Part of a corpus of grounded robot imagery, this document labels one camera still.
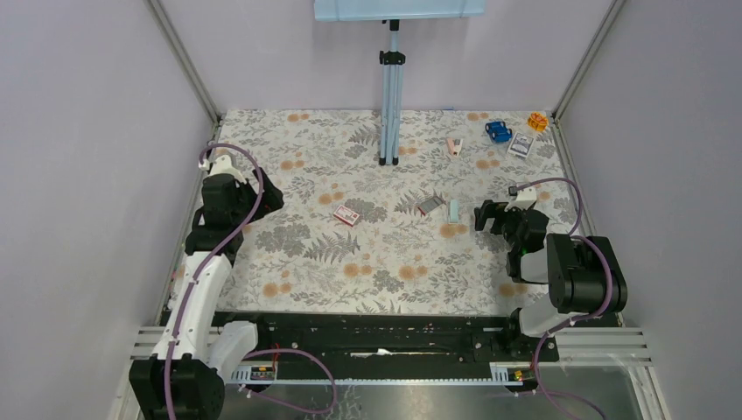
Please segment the pink stapler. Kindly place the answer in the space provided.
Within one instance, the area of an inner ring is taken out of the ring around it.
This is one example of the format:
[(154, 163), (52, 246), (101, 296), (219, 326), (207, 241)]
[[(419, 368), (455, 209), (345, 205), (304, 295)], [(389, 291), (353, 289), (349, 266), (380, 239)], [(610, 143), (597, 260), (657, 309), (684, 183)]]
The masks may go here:
[(458, 157), (462, 151), (463, 140), (461, 138), (447, 137), (446, 146), (451, 156)]

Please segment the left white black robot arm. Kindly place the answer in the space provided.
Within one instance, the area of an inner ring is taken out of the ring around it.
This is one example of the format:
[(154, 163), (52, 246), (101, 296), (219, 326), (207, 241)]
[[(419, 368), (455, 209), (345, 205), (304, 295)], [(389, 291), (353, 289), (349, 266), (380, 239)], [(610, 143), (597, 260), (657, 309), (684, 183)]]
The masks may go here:
[(246, 354), (266, 356), (270, 334), (249, 321), (230, 322), (208, 341), (216, 304), (243, 244), (243, 228), (281, 209), (283, 194), (263, 169), (252, 186), (234, 170), (203, 179), (202, 204), (185, 238), (185, 268), (176, 304), (148, 358), (134, 360), (129, 384), (146, 419), (216, 419), (225, 385)]

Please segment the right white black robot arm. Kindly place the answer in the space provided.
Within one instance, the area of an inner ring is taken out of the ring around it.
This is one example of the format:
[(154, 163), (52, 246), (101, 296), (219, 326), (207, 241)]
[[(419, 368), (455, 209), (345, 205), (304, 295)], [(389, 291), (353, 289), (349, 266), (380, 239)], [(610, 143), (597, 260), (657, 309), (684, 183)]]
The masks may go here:
[(626, 281), (607, 238), (550, 233), (546, 214), (490, 199), (473, 214), (476, 231), (487, 229), (508, 245), (506, 272), (515, 283), (548, 287), (544, 296), (507, 317), (490, 341), (493, 353), (530, 361), (545, 353), (550, 335), (626, 306)]

